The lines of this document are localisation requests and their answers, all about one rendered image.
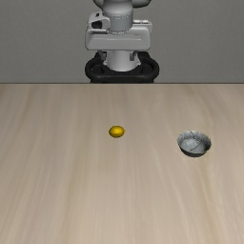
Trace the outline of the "yellow lemon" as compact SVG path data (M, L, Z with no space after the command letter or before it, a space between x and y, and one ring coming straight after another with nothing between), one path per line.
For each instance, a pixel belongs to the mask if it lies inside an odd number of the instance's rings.
M126 130L121 126L112 126L109 129L109 134L113 138L119 138L124 135L125 131Z

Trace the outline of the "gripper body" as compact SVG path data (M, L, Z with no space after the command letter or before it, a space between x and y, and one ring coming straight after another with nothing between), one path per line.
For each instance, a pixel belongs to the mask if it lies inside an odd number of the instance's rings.
M89 51L147 51L153 24L148 20L114 21L97 11L90 15L85 47Z

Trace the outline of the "grey metal bowl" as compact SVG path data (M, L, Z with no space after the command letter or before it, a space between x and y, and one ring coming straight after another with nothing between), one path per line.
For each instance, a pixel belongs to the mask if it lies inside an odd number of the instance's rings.
M203 132L187 130L178 135L179 149L189 157L200 157L212 146L211 139Z

